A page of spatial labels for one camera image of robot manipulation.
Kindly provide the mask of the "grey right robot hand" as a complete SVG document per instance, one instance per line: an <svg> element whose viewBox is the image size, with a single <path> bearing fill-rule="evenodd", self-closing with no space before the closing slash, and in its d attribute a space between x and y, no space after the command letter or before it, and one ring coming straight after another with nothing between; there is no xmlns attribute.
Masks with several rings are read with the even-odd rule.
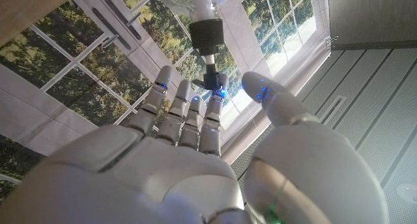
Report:
<svg viewBox="0 0 417 224"><path fill-rule="evenodd" d="M349 141L282 85L246 72L242 85L274 130L244 181L220 157L225 87L187 102L179 85L164 123L151 126L169 87L162 68L139 113L67 144L27 173L1 206L2 223L387 223L382 188Z"/></svg>

